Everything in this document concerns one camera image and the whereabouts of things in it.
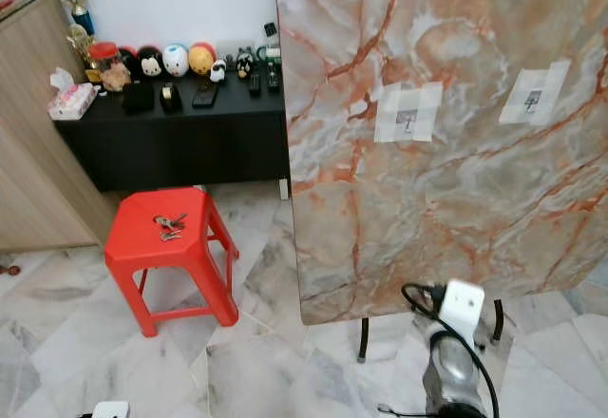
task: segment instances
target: stool seat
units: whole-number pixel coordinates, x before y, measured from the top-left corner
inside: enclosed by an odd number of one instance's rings
[[[168,233],[155,218],[177,219],[180,237],[162,240]],[[208,242],[219,241],[226,251],[226,279],[209,251]],[[224,226],[213,199],[194,187],[140,192],[124,199],[114,219],[104,249],[105,264],[138,320],[142,333],[156,335],[157,321],[213,314],[222,326],[238,321],[232,298],[232,261],[238,250]],[[149,268],[182,267],[197,284],[208,307],[150,313],[143,301]],[[133,275],[143,271],[139,285]]]

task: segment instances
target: marble table top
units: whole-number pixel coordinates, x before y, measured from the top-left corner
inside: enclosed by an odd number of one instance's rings
[[[306,324],[406,281],[567,289],[608,245],[608,0],[277,0]]]

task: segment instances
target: white paper tag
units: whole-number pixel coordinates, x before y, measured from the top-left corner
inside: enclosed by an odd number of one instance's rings
[[[431,142],[442,95],[441,83],[428,83],[413,90],[402,90],[399,83],[385,86],[378,103],[373,140]]]
[[[499,124],[547,125],[570,67],[554,62],[549,69],[522,69],[503,107]]]

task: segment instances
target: floor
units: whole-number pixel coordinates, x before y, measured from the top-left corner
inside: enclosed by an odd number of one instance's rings
[[[276,186],[210,193],[241,251],[236,326],[174,320],[146,339],[98,248],[0,258],[23,268],[0,276],[0,417],[71,418],[109,399],[127,400],[133,418],[425,409],[418,319],[372,319],[368,363],[358,365],[358,322],[300,322],[291,204]],[[144,297],[155,310],[201,302],[178,269],[154,271]],[[502,417],[608,417],[608,265],[575,290],[509,300],[505,310],[515,341],[498,381]]]

